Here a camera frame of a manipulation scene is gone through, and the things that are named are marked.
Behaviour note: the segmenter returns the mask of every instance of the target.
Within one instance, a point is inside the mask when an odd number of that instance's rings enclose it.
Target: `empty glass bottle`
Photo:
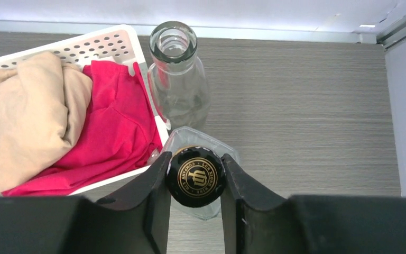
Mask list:
[[[158,114],[171,130],[189,126],[202,130],[210,108],[205,70],[197,57],[197,37],[178,21],[157,26],[150,35],[154,63],[149,88]]]

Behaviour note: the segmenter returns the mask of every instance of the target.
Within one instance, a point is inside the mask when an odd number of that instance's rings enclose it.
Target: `clothing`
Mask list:
[[[92,61],[84,74],[93,95],[77,145],[52,167],[4,195],[67,195],[89,184],[145,166],[162,148],[137,63]]]
[[[29,180],[78,141],[93,84],[49,52],[0,70],[0,192]]]

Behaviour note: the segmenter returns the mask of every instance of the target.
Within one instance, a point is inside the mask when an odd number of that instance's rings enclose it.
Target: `bottle cap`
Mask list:
[[[176,152],[165,183],[178,203],[202,207],[215,201],[226,185],[221,159],[205,147],[186,147]]]

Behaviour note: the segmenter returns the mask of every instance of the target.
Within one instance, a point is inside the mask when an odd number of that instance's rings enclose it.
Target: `white plastic basket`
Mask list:
[[[24,61],[44,51],[50,51],[57,55],[62,61],[76,63],[79,66],[89,64],[93,59],[113,57],[118,64],[127,65],[132,75],[134,74],[133,63],[137,62],[144,80],[144,85],[147,84],[147,63],[145,62],[137,34],[129,25],[117,25],[71,39],[2,56],[0,57],[0,69],[14,68],[18,62]],[[161,142],[164,145],[169,137],[166,126],[160,117],[156,116],[155,120]],[[75,191],[73,194],[82,193],[127,177],[135,176],[146,171],[147,168],[148,166],[91,184]]]

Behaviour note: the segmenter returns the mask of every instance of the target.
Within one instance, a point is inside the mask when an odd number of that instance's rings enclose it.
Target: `gray wood grain surface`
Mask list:
[[[69,37],[0,33],[0,56]],[[400,195],[381,46],[200,39],[198,54],[213,99],[206,132],[236,148],[265,186],[283,196]],[[221,217],[203,222],[172,209],[168,249],[224,253]]]

